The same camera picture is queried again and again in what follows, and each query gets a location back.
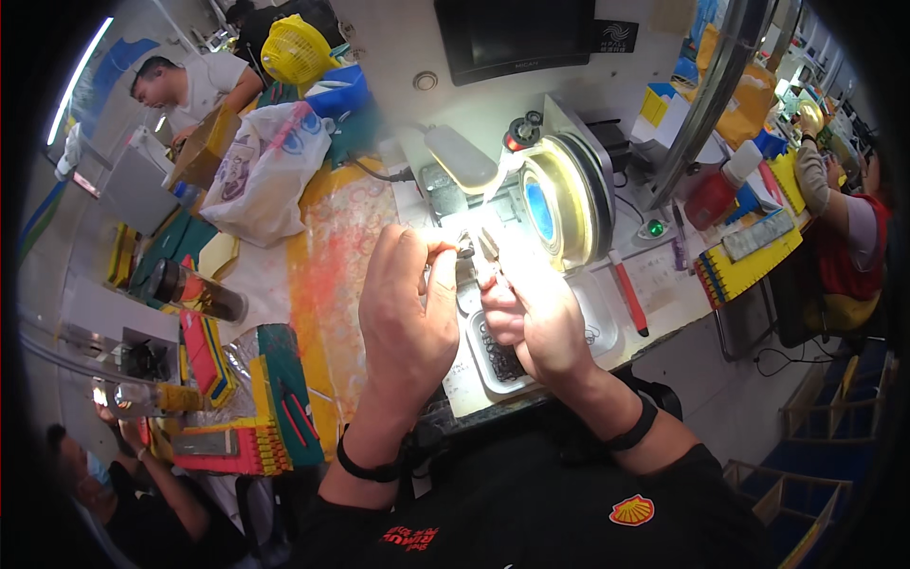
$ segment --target black wristband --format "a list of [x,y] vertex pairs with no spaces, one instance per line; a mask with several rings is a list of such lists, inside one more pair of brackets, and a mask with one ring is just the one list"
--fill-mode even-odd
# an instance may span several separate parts
[[648,434],[648,431],[654,425],[654,418],[657,417],[657,408],[645,399],[643,395],[639,394],[639,397],[642,398],[642,416],[638,418],[635,426],[629,432],[606,442],[607,448],[613,452],[628,451],[631,447],[641,442],[644,435]]
[[[344,426],[345,432],[348,430],[348,427],[348,425]],[[396,457],[395,462],[391,464],[383,464],[376,468],[361,468],[348,458],[348,454],[344,452],[344,434],[342,434],[339,439],[338,458],[341,468],[345,469],[348,474],[355,478],[372,480],[377,483],[392,483],[401,476],[401,462],[404,460],[404,453],[399,450],[398,457]]]

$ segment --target black t-shirt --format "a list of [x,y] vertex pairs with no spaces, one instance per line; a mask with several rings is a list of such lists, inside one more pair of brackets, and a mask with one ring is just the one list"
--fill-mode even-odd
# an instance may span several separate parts
[[142,569],[226,567],[247,554],[243,534],[195,481],[178,477],[208,511],[208,531],[193,543],[164,498],[140,492],[120,462],[112,462],[108,471],[117,505],[105,529],[114,545]]
[[289,567],[768,567],[761,522],[704,445],[662,472],[565,466],[539,433],[493,444],[393,513],[313,505]]

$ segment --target blue plastic bin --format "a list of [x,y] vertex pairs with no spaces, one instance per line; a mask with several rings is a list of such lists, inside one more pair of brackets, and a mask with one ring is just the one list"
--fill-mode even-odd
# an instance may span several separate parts
[[322,78],[326,81],[344,81],[350,83],[350,86],[307,97],[307,102],[320,117],[338,118],[348,111],[356,111],[369,101],[367,79],[359,65],[332,69]]
[[783,156],[787,152],[787,141],[785,138],[776,137],[764,128],[753,138],[753,142],[758,147],[762,156],[768,159],[774,159]]

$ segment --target red vest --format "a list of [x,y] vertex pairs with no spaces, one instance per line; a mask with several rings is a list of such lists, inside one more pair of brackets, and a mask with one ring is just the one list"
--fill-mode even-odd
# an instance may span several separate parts
[[875,212],[878,239],[875,243],[873,267],[867,272],[856,270],[850,259],[847,238],[823,222],[815,224],[817,227],[812,229],[812,240],[824,291],[828,294],[843,294],[855,300],[870,300],[882,289],[887,221],[891,218],[891,212],[872,196],[854,194],[854,198],[866,200]]

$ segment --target woman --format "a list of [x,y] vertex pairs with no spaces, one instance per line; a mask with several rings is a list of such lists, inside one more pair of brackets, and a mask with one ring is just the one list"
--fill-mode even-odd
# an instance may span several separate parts
[[[863,178],[863,193],[848,196],[837,184],[837,163],[822,160],[816,125],[803,124],[803,143],[796,154],[796,177],[806,206],[818,218],[807,240],[818,258],[824,289],[825,326],[853,330],[875,310],[884,282],[887,221],[891,218],[891,184],[882,179],[881,162],[873,156]],[[822,328],[816,310],[807,313],[810,328]]]

